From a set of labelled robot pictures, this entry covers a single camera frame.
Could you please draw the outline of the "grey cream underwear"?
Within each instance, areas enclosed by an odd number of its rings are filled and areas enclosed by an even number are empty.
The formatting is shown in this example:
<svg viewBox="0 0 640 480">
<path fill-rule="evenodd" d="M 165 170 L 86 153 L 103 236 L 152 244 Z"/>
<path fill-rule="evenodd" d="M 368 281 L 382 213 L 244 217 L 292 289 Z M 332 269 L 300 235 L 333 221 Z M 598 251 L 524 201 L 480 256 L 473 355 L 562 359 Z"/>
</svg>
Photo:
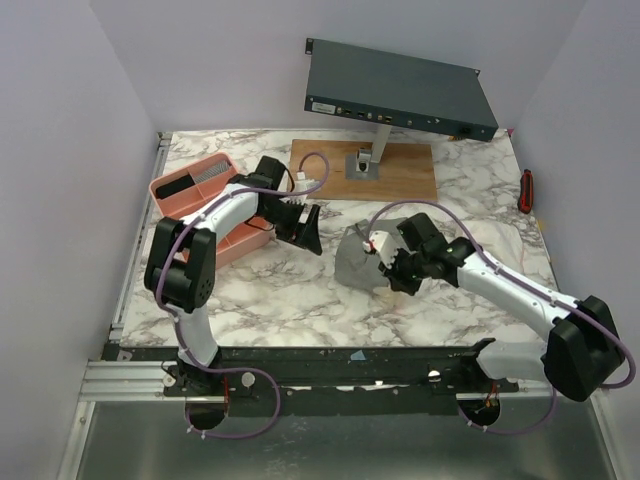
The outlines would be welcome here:
<svg viewBox="0 0 640 480">
<path fill-rule="evenodd" d="M 334 278 L 340 285 L 374 294 L 388 288 L 389 280 L 379 270 L 378 257 L 363 250 L 361 235 L 367 227 L 368 221 L 361 220 L 345 229 L 334 257 Z"/>
</svg>

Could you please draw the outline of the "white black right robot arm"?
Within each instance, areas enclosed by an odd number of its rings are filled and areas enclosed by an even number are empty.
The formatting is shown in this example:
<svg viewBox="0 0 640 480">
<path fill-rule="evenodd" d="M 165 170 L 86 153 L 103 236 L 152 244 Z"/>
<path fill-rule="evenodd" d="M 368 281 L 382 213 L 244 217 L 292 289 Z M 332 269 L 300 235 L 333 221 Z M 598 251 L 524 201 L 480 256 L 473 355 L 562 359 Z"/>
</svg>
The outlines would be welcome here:
<svg viewBox="0 0 640 480">
<path fill-rule="evenodd" d="M 538 342 L 489 340 L 460 367 L 460 379 L 480 392 L 495 380 L 548 382 L 573 401 L 586 400 L 623 363 L 608 305 L 595 296 L 578 300 L 546 289 L 501 265 L 468 238 L 449 241 L 428 215 L 398 227 L 399 240 L 373 231 L 364 245 L 378 256 L 392 290 L 414 295 L 423 280 L 442 280 L 476 294 L 522 321 Z"/>
</svg>

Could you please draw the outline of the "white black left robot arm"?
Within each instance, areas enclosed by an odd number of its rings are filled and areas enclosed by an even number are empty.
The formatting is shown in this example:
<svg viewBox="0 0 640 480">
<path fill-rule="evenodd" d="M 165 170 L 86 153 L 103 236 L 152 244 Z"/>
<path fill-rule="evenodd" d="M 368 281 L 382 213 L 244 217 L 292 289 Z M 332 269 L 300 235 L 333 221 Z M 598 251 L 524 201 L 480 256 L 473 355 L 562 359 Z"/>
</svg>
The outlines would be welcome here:
<svg viewBox="0 0 640 480">
<path fill-rule="evenodd" d="M 286 173 L 283 163 L 264 156 L 254 171 L 231 177 L 196 212 L 179 220 L 164 217 L 156 226 L 144 285 L 159 308 L 172 317 L 179 375 L 201 395 L 214 393 L 225 374 L 207 313 L 221 241 L 236 227 L 260 218 L 274 227 L 278 240 L 322 254 L 320 207 L 312 205 L 306 221 L 300 217 L 307 196 L 324 185 L 330 169 L 320 180 L 313 180 L 299 167 L 291 181 L 293 189 L 287 192 L 279 189 Z"/>
</svg>

